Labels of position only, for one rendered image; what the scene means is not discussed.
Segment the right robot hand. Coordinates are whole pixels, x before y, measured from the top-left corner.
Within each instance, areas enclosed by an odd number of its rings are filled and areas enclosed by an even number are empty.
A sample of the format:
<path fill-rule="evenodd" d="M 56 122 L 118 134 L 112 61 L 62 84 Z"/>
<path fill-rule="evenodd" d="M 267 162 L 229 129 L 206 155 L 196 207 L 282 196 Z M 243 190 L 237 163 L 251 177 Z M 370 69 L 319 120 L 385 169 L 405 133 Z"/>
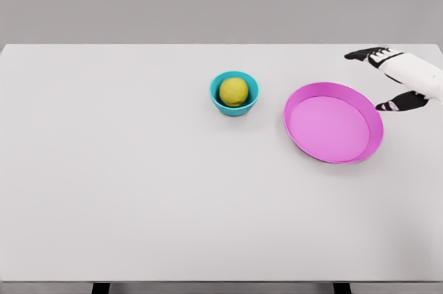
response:
<path fill-rule="evenodd" d="M 377 104 L 377 111 L 411 111 L 425 107 L 430 100 L 443 105 L 443 69 L 413 53 L 389 46 L 376 46 L 349 52 L 344 58 L 366 62 L 408 89 L 407 92 Z"/>

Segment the pink plate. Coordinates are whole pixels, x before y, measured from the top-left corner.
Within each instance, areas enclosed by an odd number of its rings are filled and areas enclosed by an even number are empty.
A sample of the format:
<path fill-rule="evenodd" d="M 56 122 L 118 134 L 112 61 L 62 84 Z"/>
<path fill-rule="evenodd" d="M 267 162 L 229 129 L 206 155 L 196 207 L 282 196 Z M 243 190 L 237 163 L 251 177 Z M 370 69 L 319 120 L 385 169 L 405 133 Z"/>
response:
<path fill-rule="evenodd" d="M 383 121 L 373 103 L 342 84 L 317 82 L 295 90 L 284 105 L 283 122 L 297 147 L 326 163 L 359 163 L 383 142 Z"/>

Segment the yellow-green apple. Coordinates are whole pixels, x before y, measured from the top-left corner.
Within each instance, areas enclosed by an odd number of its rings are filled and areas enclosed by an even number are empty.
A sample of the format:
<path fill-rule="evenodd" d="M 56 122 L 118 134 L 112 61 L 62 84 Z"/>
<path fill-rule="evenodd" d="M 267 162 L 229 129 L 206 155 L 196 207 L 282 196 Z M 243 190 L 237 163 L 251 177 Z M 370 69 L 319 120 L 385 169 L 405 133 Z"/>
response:
<path fill-rule="evenodd" d="M 226 79 L 220 85 L 219 97 L 227 107 L 240 107 L 248 97 L 248 85 L 238 77 Z"/>

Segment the blue bowl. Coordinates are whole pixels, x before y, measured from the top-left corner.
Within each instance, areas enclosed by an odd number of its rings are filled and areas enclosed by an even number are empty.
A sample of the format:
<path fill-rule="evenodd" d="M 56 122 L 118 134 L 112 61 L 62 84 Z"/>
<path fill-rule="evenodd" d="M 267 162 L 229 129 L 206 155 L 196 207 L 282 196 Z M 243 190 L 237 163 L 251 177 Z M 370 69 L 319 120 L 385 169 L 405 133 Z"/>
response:
<path fill-rule="evenodd" d="M 245 101 L 238 107 L 228 107 L 220 98 L 219 90 L 222 82 L 229 78 L 240 78 L 246 82 L 248 87 L 248 95 Z M 244 72 L 241 71 L 226 71 L 217 75 L 209 86 L 209 94 L 213 104 L 217 109 L 226 116 L 238 117 L 246 114 L 252 109 L 252 107 L 257 102 L 260 94 L 260 86 L 257 80 Z"/>

